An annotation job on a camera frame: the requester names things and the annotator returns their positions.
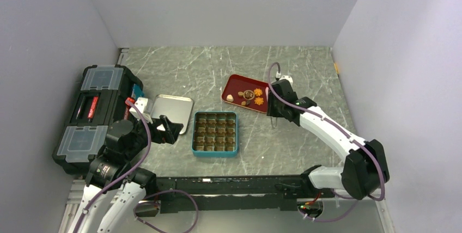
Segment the red lacquer tray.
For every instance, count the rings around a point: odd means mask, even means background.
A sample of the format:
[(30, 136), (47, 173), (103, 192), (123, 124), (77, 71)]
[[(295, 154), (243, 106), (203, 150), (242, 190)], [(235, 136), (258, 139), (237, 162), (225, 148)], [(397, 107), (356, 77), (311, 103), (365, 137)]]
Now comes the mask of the red lacquer tray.
[(221, 94), (221, 99), (259, 113), (268, 112), (269, 85), (263, 81), (232, 74)]

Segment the black plastic toolbox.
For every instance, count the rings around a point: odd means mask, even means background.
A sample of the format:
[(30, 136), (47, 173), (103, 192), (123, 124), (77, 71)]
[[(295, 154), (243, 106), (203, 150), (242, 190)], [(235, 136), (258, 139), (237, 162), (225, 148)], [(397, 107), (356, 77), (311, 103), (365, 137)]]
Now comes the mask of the black plastic toolbox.
[(69, 175), (85, 175), (116, 121), (134, 120), (125, 101), (143, 95), (142, 81), (126, 66), (92, 65), (84, 69), (80, 87), (65, 119), (52, 159)]

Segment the blue cookie tin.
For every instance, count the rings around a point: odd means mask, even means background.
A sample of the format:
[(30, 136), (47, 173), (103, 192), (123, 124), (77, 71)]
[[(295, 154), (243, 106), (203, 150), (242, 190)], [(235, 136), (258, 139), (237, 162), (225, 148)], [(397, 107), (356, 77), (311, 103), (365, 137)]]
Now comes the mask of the blue cookie tin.
[(193, 155), (235, 157), (239, 151), (238, 127), (238, 116), (234, 112), (196, 112), (191, 144)]

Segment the orange flower cookie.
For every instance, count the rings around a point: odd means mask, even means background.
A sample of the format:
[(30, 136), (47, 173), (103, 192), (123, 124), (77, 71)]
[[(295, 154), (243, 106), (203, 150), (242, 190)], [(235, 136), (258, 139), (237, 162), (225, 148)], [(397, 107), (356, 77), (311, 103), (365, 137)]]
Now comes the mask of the orange flower cookie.
[(264, 104), (264, 99), (263, 99), (262, 97), (256, 97), (256, 98), (254, 99), (254, 104), (255, 104), (255, 105), (258, 105), (258, 106), (261, 106), (261, 105)]
[(254, 93), (254, 95), (255, 95), (256, 97), (260, 97), (260, 96), (262, 96), (263, 91), (262, 91), (261, 89), (259, 89), (259, 88), (256, 88), (256, 89), (253, 91), (253, 93)]

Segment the pink heart cookie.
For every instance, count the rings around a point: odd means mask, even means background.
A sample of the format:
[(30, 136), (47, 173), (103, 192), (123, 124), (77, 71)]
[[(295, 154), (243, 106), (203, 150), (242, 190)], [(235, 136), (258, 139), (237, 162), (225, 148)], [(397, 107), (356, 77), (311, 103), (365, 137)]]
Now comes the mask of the pink heart cookie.
[(234, 98), (233, 98), (233, 96), (232, 96), (231, 94), (229, 94), (229, 95), (227, 95), (226, 100), (227, 100), (228, 102), (233, 102), (233, 101), (234, 101)]

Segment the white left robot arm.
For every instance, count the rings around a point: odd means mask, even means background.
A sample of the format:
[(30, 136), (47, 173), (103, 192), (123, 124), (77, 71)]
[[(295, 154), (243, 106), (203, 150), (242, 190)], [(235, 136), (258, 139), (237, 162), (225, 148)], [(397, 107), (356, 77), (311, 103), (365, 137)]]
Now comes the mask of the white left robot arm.
[(158, 190), (156, 174), (131, 162), (153, 144), (174, 144), (183, 127), (165, 115), (152, 122), (114, 122), (89, 166), (83, 196), (68, 231), (115, 232), (139, 201), (152, 199)]

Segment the silver tin lid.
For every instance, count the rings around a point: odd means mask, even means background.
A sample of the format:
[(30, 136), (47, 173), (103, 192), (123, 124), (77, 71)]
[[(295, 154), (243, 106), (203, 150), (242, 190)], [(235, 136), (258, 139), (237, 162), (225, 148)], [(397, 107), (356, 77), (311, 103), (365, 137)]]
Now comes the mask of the silver tin lid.
[(180, 135), (187, 131), (194, 101), (189, 97), (159, 94), (154, 99), (151, 117), (158, 119), (165, 115), (171, 122), (183, 124)]

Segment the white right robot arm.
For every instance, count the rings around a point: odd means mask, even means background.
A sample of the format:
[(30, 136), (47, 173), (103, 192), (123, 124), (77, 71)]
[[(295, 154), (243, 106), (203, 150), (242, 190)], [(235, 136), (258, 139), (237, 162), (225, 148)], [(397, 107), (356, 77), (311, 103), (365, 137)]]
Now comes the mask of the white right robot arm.
[(330, 118), (313, 100), (298, 97), (290, 82), (280, 79), (269, 84), (267, 115), (284, 118), (314, 134), (343, 161), (342, 167), (315, 165), (301, 174), (301, 193), (312, 198), (321, 189), (345, 190), (356, 200), (372, 197), (377, 189), (385, 197), (385, 183), (390, 179), (383, 145), (367, 141)]

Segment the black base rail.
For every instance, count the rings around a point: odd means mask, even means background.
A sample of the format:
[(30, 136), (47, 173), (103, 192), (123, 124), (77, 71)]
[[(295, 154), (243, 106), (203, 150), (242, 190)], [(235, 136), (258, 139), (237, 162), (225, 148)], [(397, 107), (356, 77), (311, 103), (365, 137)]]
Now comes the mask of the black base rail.
[(161, 213), (278, 209), (321, 196), (300, 175), (158, 177)]

